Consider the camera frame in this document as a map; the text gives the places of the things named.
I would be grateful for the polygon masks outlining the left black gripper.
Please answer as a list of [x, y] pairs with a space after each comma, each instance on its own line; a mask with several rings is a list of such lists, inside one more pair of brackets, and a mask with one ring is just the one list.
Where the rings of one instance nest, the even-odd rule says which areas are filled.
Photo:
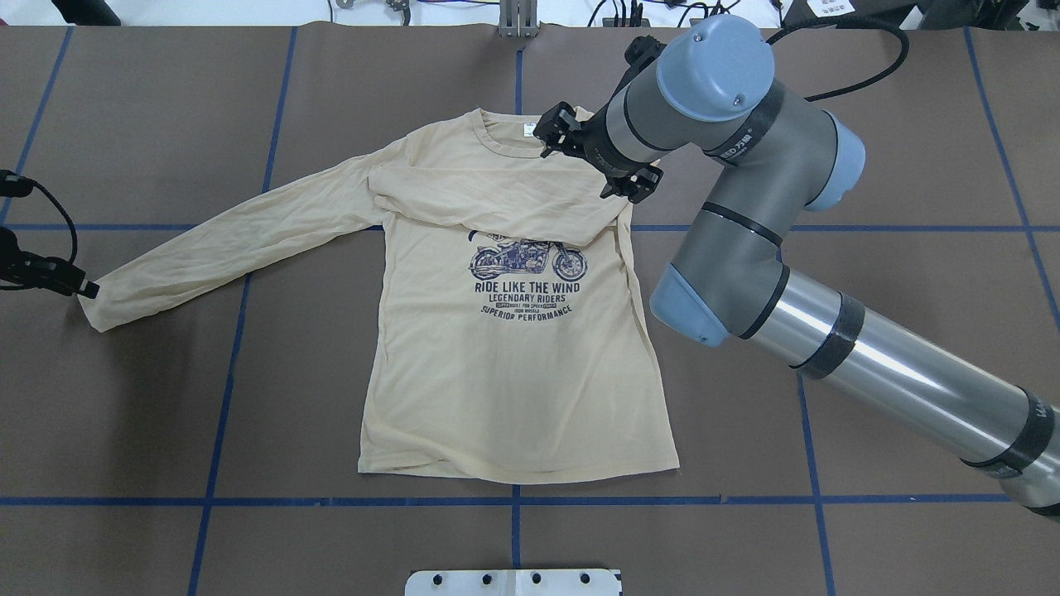
[[43, 288], [53, 293], [76, 293], [94, 300], [99, 284], [84, 282], [84, 271], [69, 260], [24, 252], [19, 248], [12, 230], [1, 227], [1, 279], [7, 282], [2, 290]]

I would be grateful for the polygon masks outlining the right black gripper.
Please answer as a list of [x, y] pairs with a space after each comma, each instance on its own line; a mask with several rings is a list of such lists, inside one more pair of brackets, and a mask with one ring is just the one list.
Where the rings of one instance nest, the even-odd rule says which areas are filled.
[[651, 196], [662, 180], [659, 166], [621, 154], [610, 139], [605, 116], [596, 113], [580, 120], [567, 102], [560, 102], [543, 113], [533, 126], [533, 136], [542, 141], [541, 158], [560, 152], [585, 161], [601, 173], [605, 185], [599, 193], [600, 199], [621, 197], [639, 204]]

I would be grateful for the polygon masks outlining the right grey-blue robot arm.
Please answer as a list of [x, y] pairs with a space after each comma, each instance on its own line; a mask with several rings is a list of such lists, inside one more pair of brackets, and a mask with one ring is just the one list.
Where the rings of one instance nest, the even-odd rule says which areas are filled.
[[647, 199], [662, 179], [656, 161], [685, 146], [723, 166], [651, 295], [662, 325], [707, 346], [757, 344], [1056, 521], [1057, 407], [784, 261], [799, 214], [836, 206], [858, 185], [866, 152], [835, 113], [777, 78], [773, 39], [725, 15], [669, 43], [636, 38], [625, 59], [597, 113], [580, 118], [561, 102], [533, 133], [544, 157], [560, 152], [598, 170], [602, 199]]

